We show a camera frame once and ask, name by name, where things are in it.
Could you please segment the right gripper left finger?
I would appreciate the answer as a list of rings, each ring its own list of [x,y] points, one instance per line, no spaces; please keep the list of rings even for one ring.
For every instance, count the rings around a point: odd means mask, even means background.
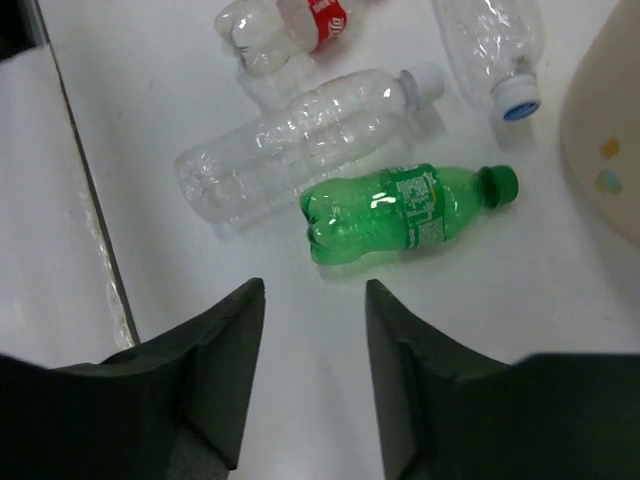
[[[99,364],[1,359],[5,479],[209,478],[238,467],[265,317],[245,282]]]

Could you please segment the red cola label bottle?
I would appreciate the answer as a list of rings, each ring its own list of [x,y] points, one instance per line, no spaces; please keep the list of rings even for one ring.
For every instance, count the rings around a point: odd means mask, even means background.
[[[269,76],[355,30],[370,1],[233,1],[214,29],[253,78]]]

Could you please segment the green plastic bottle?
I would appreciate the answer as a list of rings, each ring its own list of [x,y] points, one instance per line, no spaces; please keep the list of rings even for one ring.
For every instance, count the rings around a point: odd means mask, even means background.
[[[473,171],[425,163],[332,178],[305,190],[299,205],[311,259],[337,266],[370,253],[439,246],[518,194],[509,166]]]

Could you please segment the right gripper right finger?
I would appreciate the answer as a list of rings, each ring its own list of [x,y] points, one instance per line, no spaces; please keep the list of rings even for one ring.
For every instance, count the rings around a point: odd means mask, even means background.
[[[639,358],[486,357],[366,285],[366,329],[388,479],[635,479]]]

